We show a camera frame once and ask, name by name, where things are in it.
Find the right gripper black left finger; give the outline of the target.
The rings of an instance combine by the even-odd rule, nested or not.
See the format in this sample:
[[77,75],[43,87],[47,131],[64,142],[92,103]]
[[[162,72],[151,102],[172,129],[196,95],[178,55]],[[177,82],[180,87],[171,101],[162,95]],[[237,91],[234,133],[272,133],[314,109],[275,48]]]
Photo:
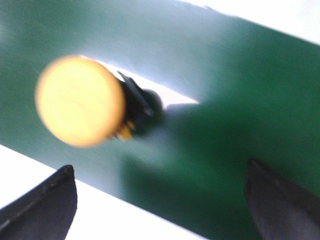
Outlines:
[[72,165],[65,165],[0,210],[2,240],[64,240],[77,211]]

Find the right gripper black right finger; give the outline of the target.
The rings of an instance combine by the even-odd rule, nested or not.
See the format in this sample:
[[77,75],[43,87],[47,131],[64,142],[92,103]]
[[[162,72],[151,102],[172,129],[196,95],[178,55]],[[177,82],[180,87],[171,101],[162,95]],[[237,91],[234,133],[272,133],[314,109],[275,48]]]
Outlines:
[[263,240],[320,238],[320,198],[260,160],[247,162],[244,194]]

